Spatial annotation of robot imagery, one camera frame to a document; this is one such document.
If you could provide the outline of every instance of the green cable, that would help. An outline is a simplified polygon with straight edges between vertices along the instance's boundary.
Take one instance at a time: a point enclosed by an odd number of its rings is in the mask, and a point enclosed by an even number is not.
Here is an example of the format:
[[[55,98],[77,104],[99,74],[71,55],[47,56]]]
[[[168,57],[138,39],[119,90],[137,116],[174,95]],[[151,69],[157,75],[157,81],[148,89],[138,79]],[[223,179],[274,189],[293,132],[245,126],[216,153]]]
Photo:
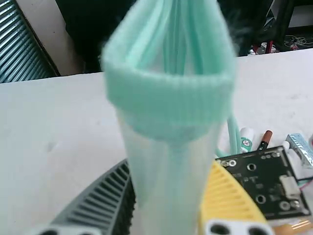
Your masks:
[[[231,115],[227,120],[228,133],[229,133],[229,144],[231,154],[222,152],[219,148],[215,150],[215,154],[218,158],[226,157],[229,155],[235,155],[240,153],[241,142],[240,142],[240,132],[237,122],[233,115]]]

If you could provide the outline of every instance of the yellow plastic part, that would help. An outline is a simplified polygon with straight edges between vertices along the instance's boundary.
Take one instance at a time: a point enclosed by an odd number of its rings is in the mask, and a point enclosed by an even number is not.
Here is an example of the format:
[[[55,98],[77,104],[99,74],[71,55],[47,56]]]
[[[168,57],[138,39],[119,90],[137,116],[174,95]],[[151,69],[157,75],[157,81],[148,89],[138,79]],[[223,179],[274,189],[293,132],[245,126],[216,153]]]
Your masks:
[[[208,176],[199,215],[198,231],[210,219],[245,220],[266,223],[251,197],[234,177],[214,161]]]

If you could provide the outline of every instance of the clear plastic cylinder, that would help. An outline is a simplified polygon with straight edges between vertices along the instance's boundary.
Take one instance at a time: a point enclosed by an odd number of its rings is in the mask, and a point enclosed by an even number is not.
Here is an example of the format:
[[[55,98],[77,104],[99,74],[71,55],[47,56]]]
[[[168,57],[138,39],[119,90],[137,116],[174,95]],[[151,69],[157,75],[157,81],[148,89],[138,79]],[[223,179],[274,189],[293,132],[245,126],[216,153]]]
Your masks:
[[[195,234],[221,124],[186,125],[117,113],[144,234]]]

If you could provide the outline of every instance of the black circuit board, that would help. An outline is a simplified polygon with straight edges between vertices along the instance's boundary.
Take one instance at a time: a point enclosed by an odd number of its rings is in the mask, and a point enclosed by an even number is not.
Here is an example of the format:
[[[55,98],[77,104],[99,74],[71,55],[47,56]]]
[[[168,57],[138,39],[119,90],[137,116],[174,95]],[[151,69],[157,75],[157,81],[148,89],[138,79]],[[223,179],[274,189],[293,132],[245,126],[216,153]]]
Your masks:
[[[267,220],[311,214],[304,195],[288,199],[279,179],[293,176],[283,147],[219,158],[217,161],[242,185]]]

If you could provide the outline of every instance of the white table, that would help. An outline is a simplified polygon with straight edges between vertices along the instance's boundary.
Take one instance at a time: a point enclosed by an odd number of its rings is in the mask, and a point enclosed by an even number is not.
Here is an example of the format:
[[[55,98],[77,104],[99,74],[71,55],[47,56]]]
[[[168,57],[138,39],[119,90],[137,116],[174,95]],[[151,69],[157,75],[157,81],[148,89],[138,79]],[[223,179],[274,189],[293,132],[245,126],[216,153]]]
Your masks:
[[[267,129],[270,146],[288,133],[313,133],[313,49],[238,65],[234,113],[258,133],[254,147]],[[48,223],[126,157],[102,73],[0,84],[0,100],[0,234]]]

